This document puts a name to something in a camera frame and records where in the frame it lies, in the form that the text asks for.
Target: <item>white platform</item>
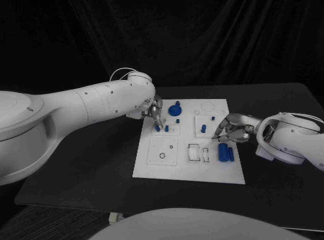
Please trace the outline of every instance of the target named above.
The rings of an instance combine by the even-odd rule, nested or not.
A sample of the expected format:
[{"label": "white platform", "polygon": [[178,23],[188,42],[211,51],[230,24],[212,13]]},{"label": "white platform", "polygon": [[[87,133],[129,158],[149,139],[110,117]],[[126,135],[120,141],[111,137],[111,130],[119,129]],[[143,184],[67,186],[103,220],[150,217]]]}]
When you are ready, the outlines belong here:
[{"label": "white platform", "polygon": [[[172,116],[169,108],[176,101],[181,101],[182,114]],[[228,114],[225,99],[165,99],[162,119],[166,119],[163,126],[169,125],[169,132],[165,128],[158,132],[155,120],[146,117],[133,177],[246,184],[237,143],[227,143],[234,149],[235,161],[221,162],[220,143],[212,141],[218,125]],[[205,133],[202,133],[204,124],[207,125]],[[199,144],[201,161],[189,159],[189,144]],[[210,151],[210,162],[204,159],[204,148]]]}]

